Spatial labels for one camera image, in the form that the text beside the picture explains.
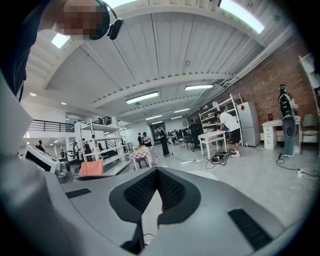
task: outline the orange cloth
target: orange cloth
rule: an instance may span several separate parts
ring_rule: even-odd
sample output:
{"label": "orange cloth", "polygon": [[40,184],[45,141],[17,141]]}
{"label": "orange cloth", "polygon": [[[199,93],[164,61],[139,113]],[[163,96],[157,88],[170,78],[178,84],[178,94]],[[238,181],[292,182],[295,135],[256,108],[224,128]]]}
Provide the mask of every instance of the orange cloth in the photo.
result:
{"label": "orange cloth", "polygon": [[103,159],[100,159],[93,162],[83,162],[81,164],[79,175],[102,175],[103,173]]}

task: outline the white t-shirt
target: white t-shirt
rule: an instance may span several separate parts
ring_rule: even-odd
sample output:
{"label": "white t-shirt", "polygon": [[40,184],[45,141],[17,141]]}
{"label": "white t-shirt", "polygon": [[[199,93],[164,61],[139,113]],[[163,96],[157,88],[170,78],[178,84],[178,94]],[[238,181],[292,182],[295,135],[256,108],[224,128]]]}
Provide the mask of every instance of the white t-shirt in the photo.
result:
{"label": "white t-shirt", "polygon": [[238,124],[236,119],[229,113],[223,112],[220,114],[220,123],[224,124],[230,132],[240,128],[240,125]]}

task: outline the concrete floor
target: concrete floor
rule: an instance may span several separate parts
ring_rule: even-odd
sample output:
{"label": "concrete floor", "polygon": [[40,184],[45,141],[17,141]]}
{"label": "concrete floor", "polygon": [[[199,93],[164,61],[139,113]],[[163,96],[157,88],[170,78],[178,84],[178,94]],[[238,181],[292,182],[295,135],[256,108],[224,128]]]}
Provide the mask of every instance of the concrete floor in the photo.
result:
{"label": "concrete floor", "polygon": [[[311,188],[317,186],[315,179],[305,177],[298,178],[296,170],[288,170],[276,165],[281,148],[275,150],[258,151],[253,147],[241,147],[239,158],[229,158],[227,165],[194,163],[195,159],[206,160],[207,149],[204,156],[201,156],[200,149],[192,152],[183,144],[173,146],[173,155],[163,157],[161,145],[157,144],[156,150],[160,156],[158,166],[173,168],[181,171],[206,171],[217,177],[221,182],[225,182],[246,196],[253,199],[258,204],[265,207],[274,214],[279,221],[287,228],[298,219],[309,208],[314,191],[297,180],[305,183]],[[303,154],[296,154],[292,158],[285,157],[287,168],[302,168],[305,172],[312,173],[317,169],[317,150],[312,147],[303,147]],[[134,171],[130,164],[121,173]],[[143,233],[155,235],[157,231],[157,218],[161,214],[161,199],[159,193],[152,198],[148,208],[142,216]],[[147,235],[146,241],[150,241],[152,236]]]}

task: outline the white desk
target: white desk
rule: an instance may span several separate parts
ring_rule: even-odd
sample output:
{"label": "white desk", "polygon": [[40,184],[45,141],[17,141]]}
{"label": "white desk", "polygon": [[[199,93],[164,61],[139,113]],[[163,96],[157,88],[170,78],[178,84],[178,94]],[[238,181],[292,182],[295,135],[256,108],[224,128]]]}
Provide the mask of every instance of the white desk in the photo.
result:
{"label": "white desk", "polygon": [[199,138],[199,142],[200,142],[200,148],[201,148],[201,156],[204,155],[204,150],[202,147],[202,144],[206,145],[206,151],[208,153],[208,158],[210,158],[210,147],[209,147],[209,143],[211,142],[215,142],[216,144],[216,150],[219,150],[219,146],[218,146],[218,141],[223,140],[224,142],[224,151],[227,152],[227,142],[226,142],[226,131],[225,130],[221,130],[221,131],[212,131],[212,132],[208,132],[205,134],[201,134],[198,136]]}
{"label": "white desk", "polygon": [[[301,153],[301,116],[295,117],[295,124],[298,126],[298,152]],[[282,119],[268,121],[262,124],[263,126],[263,139],[264,148],[267,150],[273,150],[277,145],[277,126],[283,126]]]}

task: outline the fluorescent light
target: fluorescent light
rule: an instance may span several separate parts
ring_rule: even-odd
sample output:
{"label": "fluorescent light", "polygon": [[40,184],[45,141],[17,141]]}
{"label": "fluorescent light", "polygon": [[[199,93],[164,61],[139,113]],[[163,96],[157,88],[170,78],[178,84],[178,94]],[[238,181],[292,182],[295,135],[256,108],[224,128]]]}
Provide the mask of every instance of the fluorescent light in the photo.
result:
{"label": "fluorescent light", "polygon": [[102,1],[108,3],[111,6],[111,8],[116,8],[118,6],[122,6],[127,3],[131,3],[131,2],[135,2],[137,0],[102,0]]}
{"label": "fluorescent light", "polygon": [[60,49],[69,40],[69,38],[70,36],[57,33],[52,39],[51,43]]}
{"label": "fluorescent light", "polygon": [[163,122],[164,121],[154,122],[154,123],[152,123],[152,125],[160,124],[160,123],[163,123]]}
{"label": "fluorescent light", "polygon": [[190,108],[186,108],[186,109],[181,109],[181,110],[177,110],[177,111],[174,111],[174,113],[179,113],[179,112],[183,112],[183,111],[188,111],[190,110]]}
{"label": "fluorescent light", "polygon": [[151,120],[151,119],[161,118],[161,117],[162,117],[162,114],[161,114],[161,115],[157,115],[157,116],[153,116],[153,117],[146,118],[145,120]]}
{"label": "fluorescent light", "polygon": [[125,102],[128,103],[128,104],[131,104],[131,103],[135,103],[135,102],[138,102],[138,101],[143,101],[143,100],[150,99],[150,98],[157,97],[157,96],[159,96],[158,92],[152,92],[152,93],[148,93],[148,94],[145,94],[145,95],[142,95],[142,96],[139,96],[139,97],[128,99]]}
{"label": "fluorescent light", "polygon": [[265,28],[250,12],[231,0],[221,0],[219,7],[243,20],[251,28],[257,31],[258,34]]}
{"label": "fluorescent light", "polygon": [[190,86],[186,86],[185,90],[189,91],[189,90],[196,90],[196,89],[210,89],[212,87],[214,87],[212,84],[190,85]]}

